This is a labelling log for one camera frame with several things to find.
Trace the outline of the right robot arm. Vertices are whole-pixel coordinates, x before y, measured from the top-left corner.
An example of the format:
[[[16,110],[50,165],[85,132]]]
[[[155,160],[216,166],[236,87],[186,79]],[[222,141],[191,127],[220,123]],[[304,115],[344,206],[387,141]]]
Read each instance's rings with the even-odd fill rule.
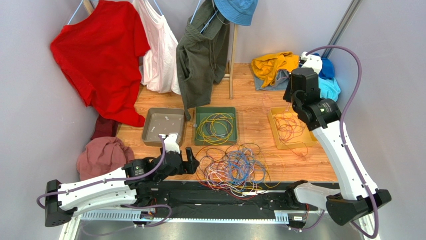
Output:
[[[297,68],[290,74],[289,87],[292,108],[324,149],[339,189],[300,180],[286,188],[287,204],[326,210],[336,224],[344,226],[390,203],[390,192],[379,189],[362,165],[337,103],[321,97],[319,75],[312,68]]]

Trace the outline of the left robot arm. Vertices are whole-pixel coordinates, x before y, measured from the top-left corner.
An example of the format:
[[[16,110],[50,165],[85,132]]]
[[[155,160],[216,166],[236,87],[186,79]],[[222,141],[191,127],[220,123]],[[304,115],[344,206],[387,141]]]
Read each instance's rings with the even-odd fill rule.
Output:
[[[168,177],[194,175],[200,162],[192,148],[186,148],[187,160],[181,151],[163,151],[157,157],[136,159],[110,173],[76,183],[51,180],[45,194],[37,199],[44,209],[44,225],[48,228],[69,223],[73,217],[112,206],[147,205],[147,192]]]

